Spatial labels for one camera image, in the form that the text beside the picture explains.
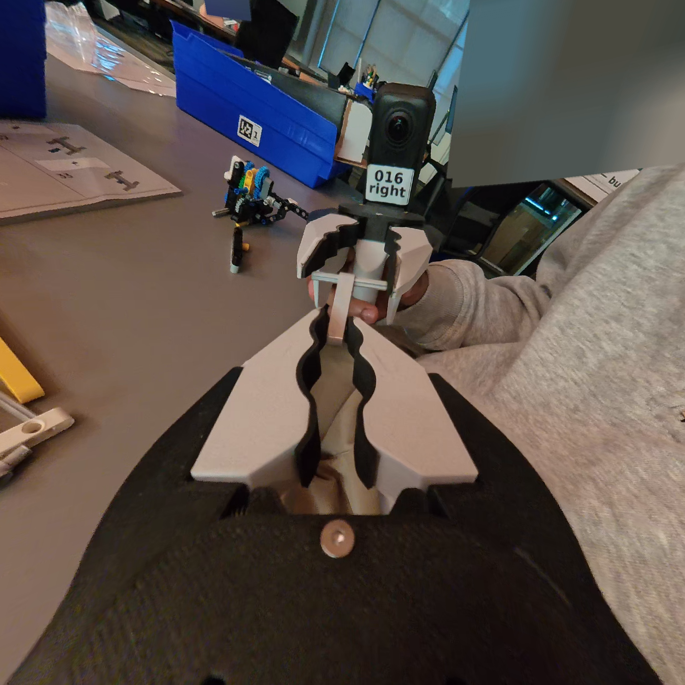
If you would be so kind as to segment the multicoloured lego assembly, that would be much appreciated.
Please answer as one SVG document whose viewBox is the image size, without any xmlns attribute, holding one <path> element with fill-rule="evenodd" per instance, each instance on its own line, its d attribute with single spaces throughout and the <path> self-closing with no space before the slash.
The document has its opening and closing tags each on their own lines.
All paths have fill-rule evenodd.
<svg viewBox="0 0 685 685">
<path fill-rule="evenodd" d="M 251 161 L 233 156 L 224 180 L 224 206 L 212 212 L 214 218 L 229 217 L 237 227 L 271 225 L 285 219 L 288 213 L 304 221 L 309 218 L 298 203 L 275 193 L 267 166 L 256 167 Z"/>
</svg>

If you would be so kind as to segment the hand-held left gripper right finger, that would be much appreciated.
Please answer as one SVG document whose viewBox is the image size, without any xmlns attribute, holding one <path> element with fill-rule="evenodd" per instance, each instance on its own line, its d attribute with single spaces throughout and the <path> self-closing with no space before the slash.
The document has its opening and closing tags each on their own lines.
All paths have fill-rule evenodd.
<svg viewBox="0 0 685 685">
<path fill-rule="evenodd" d="M 475 482 L 477 467 L 424 368 L 361 319 L 348 320 L 346 340 L 362 398 L 355 469 L 381 508 L 407 489 Z"/>
</svg>

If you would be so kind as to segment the person's right hand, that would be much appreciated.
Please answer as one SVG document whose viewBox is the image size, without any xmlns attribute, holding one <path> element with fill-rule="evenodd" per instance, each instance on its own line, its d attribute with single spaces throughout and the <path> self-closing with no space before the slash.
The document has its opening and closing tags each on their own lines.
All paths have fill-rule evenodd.
<svg viewBox="0 0 685 685">
<path fill-rule="evenodd" d="M 420 302 L 429 286 L 429 273 L 424 270 L 416 283 L 403 294 L 400 299 L 397 312 L 404 311 Z M 385 292 L 377 292 L 374 304 L 370 304 L 360 299 L 352 298 L 349 304 L 349 316 L 357 317 L 372 325 L 384 320 L 387 315 L 389 296 Z"/>
</svg>

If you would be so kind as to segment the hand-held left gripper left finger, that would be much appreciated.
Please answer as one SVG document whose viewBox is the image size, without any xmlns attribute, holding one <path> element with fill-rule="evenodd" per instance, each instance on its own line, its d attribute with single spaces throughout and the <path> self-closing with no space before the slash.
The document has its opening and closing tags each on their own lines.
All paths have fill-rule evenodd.
<svg viewBox="0 0 685 685">
<path fill-rule="evenodd" d="M 321 460 L 312 389 L 328 323 L 327 310 L 313 310 L 234 369 L 234 387 L 191 469 L 194 480 L 310 485 Z"/>
</svg>

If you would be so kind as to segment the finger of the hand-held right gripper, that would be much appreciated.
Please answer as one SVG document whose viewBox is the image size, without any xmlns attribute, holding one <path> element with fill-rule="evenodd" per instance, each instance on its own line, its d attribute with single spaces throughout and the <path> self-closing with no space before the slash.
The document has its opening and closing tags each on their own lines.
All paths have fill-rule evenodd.
<svg viewBox="0 0 685 685">
<path fill-rule="evenodd" d="M 393 324 L 401 298 L 425 272 L 433 248 L 421 228 L 390 227 L 386 234 L 387 289 L 389 296 L 385 321 Z"/>
<path fill-rule="evenodd" d="M 340 250 L 353 247 L 362 231 L 359 220 L 329 213 L 307 223 L 296 257 L 296 276 L 305 279 L 338 257 Z"/>
</svg>

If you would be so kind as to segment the yellow lego beam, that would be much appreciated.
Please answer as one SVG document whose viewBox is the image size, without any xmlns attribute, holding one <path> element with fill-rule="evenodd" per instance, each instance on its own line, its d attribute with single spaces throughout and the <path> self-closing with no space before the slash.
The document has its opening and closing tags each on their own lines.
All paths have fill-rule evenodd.
<svg viewBox="0 0 685 685">
<path fill-rule="evenodd" d="M 45 396 L 45 391 L 39 382 L 3 339 L 1 339 L 1 384 L 22 405 Z"/>
</svg>

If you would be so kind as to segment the person's beige trousers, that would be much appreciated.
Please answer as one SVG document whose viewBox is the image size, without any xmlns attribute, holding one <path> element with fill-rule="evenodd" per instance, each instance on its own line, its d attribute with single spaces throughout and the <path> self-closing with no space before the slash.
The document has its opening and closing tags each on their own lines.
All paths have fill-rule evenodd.
<svg viewBox="0 0 685 685">
<path fill-rule="evenodd" d="M 281 495 L 291 514 L 381 515 L 379 493 L 359 478 L 354 459 L 357 408 L 361 394 L 353 384 L 354 360 L 343 346 L 320 353 L 321 377 L 314 384 L 321 437 L 321 460 L 306 488 L 295 484 Z"/>
</svg>

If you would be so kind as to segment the clear plastic bag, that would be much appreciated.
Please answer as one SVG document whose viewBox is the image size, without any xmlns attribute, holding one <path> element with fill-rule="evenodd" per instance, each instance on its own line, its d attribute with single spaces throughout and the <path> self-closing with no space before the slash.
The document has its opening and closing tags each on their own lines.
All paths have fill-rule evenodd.
<svg viewBox="0 0 685 685">
<path fill-rule="evenodd" d="M 45 3 L 48 55 L 74 70 L 105 77 L 151 95 L 176 98 L 176 81 L 159 65 L 101 31 L 84 5 Z"/>
</svg>

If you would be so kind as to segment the light grey lego piece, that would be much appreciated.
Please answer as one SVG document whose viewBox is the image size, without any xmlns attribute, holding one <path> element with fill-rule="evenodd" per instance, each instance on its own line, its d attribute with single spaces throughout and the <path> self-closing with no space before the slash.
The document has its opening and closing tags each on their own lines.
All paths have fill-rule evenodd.
<svg viewBox="0 0 685 685">
<path fill-rule="evenodd" d="M 322 306 L 319 304 L 320 283 L 324 282 L 327 284 L 332 284 L 336 287 L 333 304 L 331 307 L 329 307 L 328 314 L 329 324 L 327 344 L 332 346 L 341 346 L 344 342 L 349 305 L 355 286 L 378 292 L 386 291 L 388 286 L 387 281 L 362 278 L 349 272 L 327 273 L 317 270 L 312 273 L 311 279 L 315 284 L 315 302 L 317 307 Z"/>
</svg>

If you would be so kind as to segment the person's grey sweatshirt torso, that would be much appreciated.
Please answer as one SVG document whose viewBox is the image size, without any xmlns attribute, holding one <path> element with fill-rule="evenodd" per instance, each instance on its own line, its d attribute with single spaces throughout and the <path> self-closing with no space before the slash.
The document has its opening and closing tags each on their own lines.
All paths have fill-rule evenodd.
<svg viewBox="0 0 685 685">
<path fill-rule="evenodd" d="M 526 456 L 604 597 L 684 683 L 684 163 L 646 168 L 544 252 L 519 352 L 424 356 Z"/>
</svg>

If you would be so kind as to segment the lego instruction booklet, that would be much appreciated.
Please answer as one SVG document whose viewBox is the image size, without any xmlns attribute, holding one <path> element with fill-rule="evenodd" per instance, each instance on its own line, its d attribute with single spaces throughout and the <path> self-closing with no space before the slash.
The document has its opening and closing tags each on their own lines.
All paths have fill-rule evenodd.
<svg viewBox="0 0 685 685">
<path fill-rule="evenodd" d="M 1 224 L 181 194 L 81 126 L 1 120 Z"/>
</svg>

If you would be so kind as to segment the light grey lego beam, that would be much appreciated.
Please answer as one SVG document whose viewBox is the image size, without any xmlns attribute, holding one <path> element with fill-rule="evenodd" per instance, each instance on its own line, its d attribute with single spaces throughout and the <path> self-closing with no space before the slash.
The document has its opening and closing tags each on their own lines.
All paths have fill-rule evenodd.
<svg viewBox="0 0 685 685">
<path fill-rule="evenodd" d="M 1 458 L 7 458 L 21 448 L 31 449 L 74 424 L 75 420 L 60 408 L 32 416 L 1 432 Z"/>
</svg>

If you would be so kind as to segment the blue storage bin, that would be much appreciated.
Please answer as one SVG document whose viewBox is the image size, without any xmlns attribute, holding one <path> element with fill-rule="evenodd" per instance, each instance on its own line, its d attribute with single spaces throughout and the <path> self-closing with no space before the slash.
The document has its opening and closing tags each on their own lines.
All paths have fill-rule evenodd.
<svg viewBox="0 0 685 685">
<path fill-rule="evenodd" d="M 44 1 L 1 2 L 1 117 L 47 115 Z"/>
<path fill-rule="evenodd" d="M 341 101 L 326 118 L 278 87 L 285 74 L 182 23 L 171 26 L 178 108 L 310 188 L 350 171 L 336 159 L 344 95 L 314 86 Z"/>
</svg>

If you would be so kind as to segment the person's right forearm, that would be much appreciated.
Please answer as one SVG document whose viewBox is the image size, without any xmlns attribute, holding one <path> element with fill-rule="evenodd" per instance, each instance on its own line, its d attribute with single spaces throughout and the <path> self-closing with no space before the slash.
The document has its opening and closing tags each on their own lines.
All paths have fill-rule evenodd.
<svg viewBox="0 0 685 685">
<path fill-rule="evenodd" d="M 433 357 L 519 352 L 549 309 L 552 289 L 524 276 L 488 279 L 471 262 L 431 264 L 418 301 L 395 315 L 410 346 Z"/>
</svg>

